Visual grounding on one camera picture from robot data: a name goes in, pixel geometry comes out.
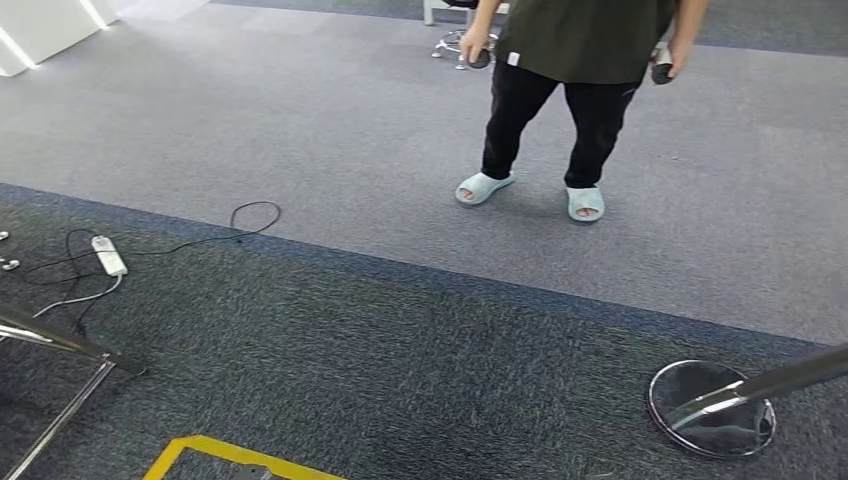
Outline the person's right hand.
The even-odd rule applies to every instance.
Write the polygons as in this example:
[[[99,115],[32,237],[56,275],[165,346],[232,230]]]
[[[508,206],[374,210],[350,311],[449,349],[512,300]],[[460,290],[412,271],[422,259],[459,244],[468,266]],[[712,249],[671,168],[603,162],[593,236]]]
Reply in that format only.
[[[473,69],[487,67],[491,61],[491,40],[489,27],[469,27],[460,40],[460,57],[464,64]]]

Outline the person's left hand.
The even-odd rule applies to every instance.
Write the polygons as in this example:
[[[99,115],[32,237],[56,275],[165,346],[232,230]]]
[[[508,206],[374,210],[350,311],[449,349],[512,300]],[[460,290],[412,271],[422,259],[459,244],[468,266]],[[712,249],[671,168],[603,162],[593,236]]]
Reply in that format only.
[[[679,46],[672,49],[667,42],[656,45],[651,64],[651,79],[656,85],[668,84],[675,78],[676,57],[681,52]]]

